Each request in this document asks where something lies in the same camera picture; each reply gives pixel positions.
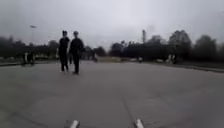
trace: distant person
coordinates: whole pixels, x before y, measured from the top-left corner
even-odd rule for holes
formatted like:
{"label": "distant person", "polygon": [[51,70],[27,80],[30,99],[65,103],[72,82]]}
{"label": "distant person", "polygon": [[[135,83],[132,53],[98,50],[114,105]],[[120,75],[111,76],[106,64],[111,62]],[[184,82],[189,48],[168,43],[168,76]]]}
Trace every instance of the distant person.
{"label": "distant person", "polygon": [[67,37],[67,35],[68,35],[67,31],[62,32],[62,38],[59,41],[59,48],[58,48],[62,72],[64,72],[65,68],[68,71],[67,48],[70,40]]}
{"label": "distant person", "polygon": [[30,53],[24,53],[23,55],[23,61],[22,61],[22,66],[25,66],[26,64],[31,64],[31,65],[34,65],[34,55],[33,55],[33,52],[30,52]]}
{"label": "distant person", "polygon": [[79,60],[81,58],[82,52],[84,51],[84,44],[82,40],[78,37],[79,33],[75,31],[74,39],[71,42],[69,52],[73,56],[73,62],[75,64],[75,71],[74,74],[79,74]]}

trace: dark jacket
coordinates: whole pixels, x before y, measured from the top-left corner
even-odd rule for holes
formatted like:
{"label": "dark jacket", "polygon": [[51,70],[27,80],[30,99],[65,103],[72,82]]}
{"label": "dark jacket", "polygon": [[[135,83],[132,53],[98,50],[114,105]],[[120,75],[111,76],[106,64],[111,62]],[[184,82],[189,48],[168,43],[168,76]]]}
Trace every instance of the dark jacket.
{"label": "dark jacket", "polygon": [[75,38],[72,40],[69,52],[73,55],[80,55],[84,51],[84,44],[81,39]]}
{"label": "dark jacket", "polygon": [[66,55],[67,54],[67,48],[69,43],[69,38],[61,38],[59,41],[59,55]]}

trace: shoe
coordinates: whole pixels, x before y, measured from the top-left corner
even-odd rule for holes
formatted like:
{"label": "shoe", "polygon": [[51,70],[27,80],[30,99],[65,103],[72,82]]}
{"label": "shoe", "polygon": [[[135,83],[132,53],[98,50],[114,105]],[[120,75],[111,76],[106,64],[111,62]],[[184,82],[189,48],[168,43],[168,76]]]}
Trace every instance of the shoe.
{"label": "shoe", "polygon": [[79,75],[79,73],[76,72],[76,71],[73,71],[72,73],[73,73],[74,75]]}

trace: sky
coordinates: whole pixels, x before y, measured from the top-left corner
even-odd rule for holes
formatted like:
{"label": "sky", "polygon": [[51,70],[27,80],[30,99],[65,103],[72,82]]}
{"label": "sky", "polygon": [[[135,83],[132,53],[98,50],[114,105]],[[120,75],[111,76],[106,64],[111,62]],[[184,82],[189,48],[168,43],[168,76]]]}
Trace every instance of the sky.
{"label": "sky", "polygon": [[0,0],[0,36],[46,44],[79,31],[85,45],[109,47],[115,41],[168,40],[185,30],[193,42],[207,34],[224,42],[223,0]]}

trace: man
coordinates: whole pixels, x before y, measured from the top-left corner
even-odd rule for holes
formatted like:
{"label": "man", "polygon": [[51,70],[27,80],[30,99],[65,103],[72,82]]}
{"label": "man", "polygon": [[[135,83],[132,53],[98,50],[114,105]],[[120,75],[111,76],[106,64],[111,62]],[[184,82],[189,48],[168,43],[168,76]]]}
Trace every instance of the man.
{"label": "man", "polygon": [[84,45],[82,40],[78,37],[79,33],[75,31],[73,34],[74,34],[74,39],[71,42],[69,51],[73,56],[73,62],[75,64],[75,71],[73,73],[79,74],[79,60],[80,60],[82,52],[84,51]]}
{"label": "man", "polygon": [[59,41],[59,57],[61,61],[61,71],[64,72],[64,68],[68,71],[68,58],[67,58],[67,48],[69,43],[69,38],[67,37],[67,31],[62,32],[62,38]]}

